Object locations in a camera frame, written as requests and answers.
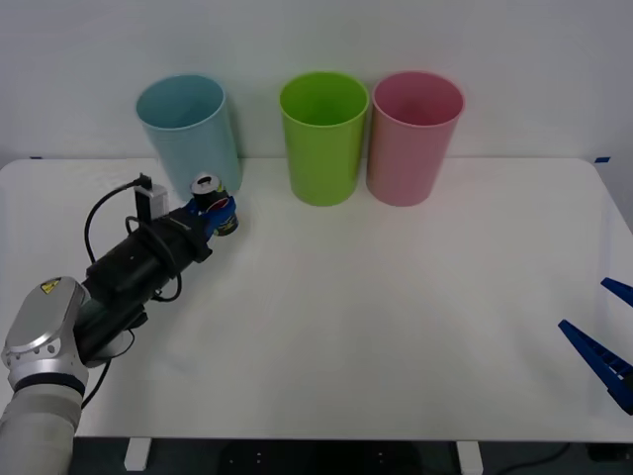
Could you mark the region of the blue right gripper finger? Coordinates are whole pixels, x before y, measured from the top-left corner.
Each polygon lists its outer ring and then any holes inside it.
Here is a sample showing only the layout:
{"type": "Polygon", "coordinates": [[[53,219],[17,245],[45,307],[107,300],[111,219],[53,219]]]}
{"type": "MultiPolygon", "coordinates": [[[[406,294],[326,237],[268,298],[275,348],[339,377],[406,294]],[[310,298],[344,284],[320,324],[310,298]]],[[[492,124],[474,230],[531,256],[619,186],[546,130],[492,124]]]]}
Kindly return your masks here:
{"type": "Polygon", "coordinates": [[[558,324],[580,357],[605,386],[614,402],[632,415],[632,365],[567,320],[558,324]]]}
{"type": "Polygon", "coordinates": [[[633,306],[633,287],[611,278],[604,278],[600,285],[625,302],[633,306]]]}

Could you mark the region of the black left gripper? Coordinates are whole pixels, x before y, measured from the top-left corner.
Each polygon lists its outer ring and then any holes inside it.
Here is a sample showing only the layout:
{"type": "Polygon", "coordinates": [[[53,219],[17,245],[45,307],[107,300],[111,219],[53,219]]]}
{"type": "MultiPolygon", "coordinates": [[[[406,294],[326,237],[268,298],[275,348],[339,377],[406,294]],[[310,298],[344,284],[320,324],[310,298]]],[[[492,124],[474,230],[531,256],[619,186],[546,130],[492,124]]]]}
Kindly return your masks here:
{"type": "Polygon", "coordinates": [[[190,199],[174,213],[144,220],[143,269],[184,270],[192,263],[204,262],[213,253],[207,236],[225,237],[237,230],[235,211],[233,197],[221,208],[204,214],[196,200],[190,199]],[[200,217],[205,221],[205,231],[200,217]]]}

